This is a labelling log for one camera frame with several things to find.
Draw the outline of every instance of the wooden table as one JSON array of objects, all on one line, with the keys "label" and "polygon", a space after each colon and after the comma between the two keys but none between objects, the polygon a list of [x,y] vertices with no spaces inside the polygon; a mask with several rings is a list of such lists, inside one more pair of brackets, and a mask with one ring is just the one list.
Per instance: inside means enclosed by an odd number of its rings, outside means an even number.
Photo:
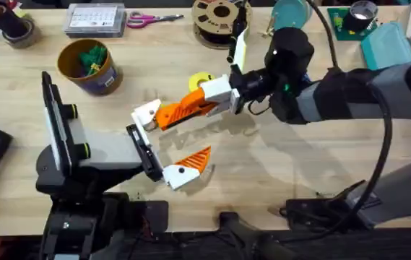
[{"label": "wooden table", "polygon": [[[380,7],[379,22],[393,20],[404,7]],[[46,70],[59,86],[65,103],[76,103],[86,127],[125,134],[135,107],[160,98],[180,100],[188,92],[189,76],[208,71],[228,74],[226,51],[200,45],[192,33],[190,9],[146,9],[150,14],[184,14],[185,18],[126,30],[121,39],[105,39],[122,85],[106,97],[92,97],[56,71],[59,51],[72,40],[62,32],[65,10],[30,10],[43,39],[33,47],[14,50],[0,38],[0,129],[14,137],[0,164],[0,235],[43,232],[51,200],[35,190],[35,160],[48,145],[43,116],[40,73]],[[269,8],[255,8],[247,43],[247,69],[259,69],[270,39],[265,30]],[[308,68],[318,79],[331,65],[326,33],[314,15],[303,28],[315,53]],[[364,67],[358,42],[335,42],[344,70]],[[411,162],[411,121],[394,121],[394,141],[385,172]],[[122,183],[133,199],[170,203],[169,231],[215,230],[219,212],[233,210],[262,229],[286,229],[286,221],[271,212],[294,197],[330,195],[368,179],[381,146],[381,120],[330,121],[307,126],[279,122],[270,112],[250,116],[224,113],[201,117],[150,139],[164,165],[212,145],[209,168],[202,180],[182,191],[144,174]],[[382,227],[411,227],[411,218]]]}]

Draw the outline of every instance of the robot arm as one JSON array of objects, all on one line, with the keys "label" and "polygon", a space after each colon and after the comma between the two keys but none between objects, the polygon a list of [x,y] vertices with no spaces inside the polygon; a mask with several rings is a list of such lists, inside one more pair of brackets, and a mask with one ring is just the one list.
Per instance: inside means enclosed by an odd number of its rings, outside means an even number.
[{"label": "robot arm", "polygon": [[383,94],[393,118],[411,119],[411,63],[377,71],[333,69],[295,98],[299,116],[306,122],[382,118],[371,85]]},{"label": "robot arm", "polygon": [[[155,110],[155,116],[146,125],[154,122],[161,129],[167,129],[194,116],[210,116],[226,110],[237,114],[246,103],[262,101],[266,96],[270,96],[273,114],[289,124],[382,118],[383,113],[372,87],[383,95],[392,118],[411,120],[411,63],[376,71],[355,69],[343,72],[333,68],[322,80],[309,82],[305,74],[313,51],[303,31],[282,28],[272,38],[263,69],[242,74],[238,66],[232,65],[229,80],[223,75],[201,83],[198,90],[188,94],[180,103]],[[374,189],[372,199],[358,212],[356,220],[361,223],[360,226],[371,228],[387,220],[411,216],[409,183],[411,165],[383,177]],[[362,183],[349,188],[343,194],[343,212],[354,207],[365,185]],[[287,209],[294,205],[292,201],[296,200],[287,201]],[[327,211],[336,209],[325,209],[322,214]],[[338,220],[320,225],[329,228]]]}]

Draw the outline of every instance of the gray robot arm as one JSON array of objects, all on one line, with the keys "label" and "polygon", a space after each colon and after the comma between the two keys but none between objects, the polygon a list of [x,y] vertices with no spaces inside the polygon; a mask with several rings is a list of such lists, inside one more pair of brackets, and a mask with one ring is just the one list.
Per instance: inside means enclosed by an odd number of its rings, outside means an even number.
[{"label": "gray robot arm", "polygon": [[[371,92],[372,87],[385,97],[392,118],[411,119],[411,63],[378,71],[330,71],[325,78],[303,89],[295,98],[298,115],[305,123],[335,119],[382,118],[383,113]],[[345,202],[350,208],[359,200],[366,185],[367,183],[362,183],[349,191]],[[409,216],[411,164],[382,177],[368,201],[358,212],[359,219],[368,228]]]}]

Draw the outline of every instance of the black cable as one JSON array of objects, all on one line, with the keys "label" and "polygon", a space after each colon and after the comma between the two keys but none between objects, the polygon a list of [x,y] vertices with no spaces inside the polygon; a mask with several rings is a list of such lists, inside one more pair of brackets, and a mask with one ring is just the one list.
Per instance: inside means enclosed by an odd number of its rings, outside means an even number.
[{"label": "black cable", "polygon": [[359,198],[358,202],[356,202],[355,206],[348,212],[346,216],[344,216],[334,227],[331,229],[320,233],[318,235],[313,235],[307,238],[295,238],[295,239],[288,239],[288,240],[280,240],[280,243],[293,243],[293,242],[301,242],[301,241],[312,241],[320,238],[325,238],[332,233],[335,233],[339,228],[341,228],[345,223],[351,220],[359,210],[363,207],[365,202],[369,199],[369,196],[372,194],[372,191],[375,189],[376,184],[380,178],[381,172],[384,169],[386,158],[388,157],[388,153],[391,146],[391,138],[393,137],[393,122],[391,120],[391,112],[389,105],[383,96],[383,94],[375,88],[373,85],[369,85],[373,96],[377,99],[378,105],[380,106],[381,112],[384,118],[384,140],[381,145],[380,155],[378,156],[376,167],[373,169],[373,173],[371,179],[369,180],[367,186],[364,189],[363,194]]},{"label": "black cable", "polygon": [[242,246],[239,243],[237,237],[232,232],[228,232],[228,233],[229,233],[231,239],[233,240],[234,248],[237,251],[237,254],[239,255],[239,258],[241,260],[246,260],[245,253],[243,252]]},{"label": "black cable", "polygon": [[136,237],[136,239],[134,240],[133,245],[131,246],[130,253],[128,254],[128,257],[126,258],[126,260],[130,260],[130,259],[131,259],[131,256],[133,255],[133,252],[134,252],[134,249],[136,248],[139,240],[141,240],[141,236],[142,236],[142,232],[140,232],[140,233],[138,234],[138,236]]},{"label": "black cable", "polygon": [[335,54],[334,40],[332,39],[332,32],[330,31],[330,26],[327,23],[324,16],[322,15],[321,11],[319,11],[319,8],[317,7],[317,5],[313,2],[313,0],[306,0],[306,1],[311,6],[311,8],[315,11],[317,16],[321,20],[322,25],[324,26],[324,29],[326,30],[327,41],[329,41],[330,56],[332,57],[332,65],[334,67],[338,67],[337,55]]},{"label": "black cable", "polygon": [[259,116],[259,115],[261,115],[262,113],[268,111],[268,109],[271,108],[271,107],[268,105],[268,107],[265,108],[264,110],[261,110],[261,111],[255,113],[255,112],[251,109],[251,106],[254,104],[254,102],[255,102],[255,100],[252,100],[252,101],[250,101],[250,102],[247,104],[247,109],[248,109],[248,111],[250,112],[250,114],[252,114],[252,115],[254,115],[254,116]]}]

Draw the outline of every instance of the yellow tape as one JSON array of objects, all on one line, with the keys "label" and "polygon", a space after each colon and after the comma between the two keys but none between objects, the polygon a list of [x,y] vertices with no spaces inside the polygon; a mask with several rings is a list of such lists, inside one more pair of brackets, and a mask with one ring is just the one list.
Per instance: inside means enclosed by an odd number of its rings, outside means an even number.
[{"label": "yellow tape", "polygon": [[94,69],[95,71],[99,71],[100,70],[100,66],[99,65],[97,65],[97,64],[91,64],[91,69]]},{"label": "yellow tape", "polygon": [[215,79],[215,76],[211,75],[208,72],[198,72],[191,77],[189,77],[189,91],[193,92],[199,89],[199,85],[202,82]]}]

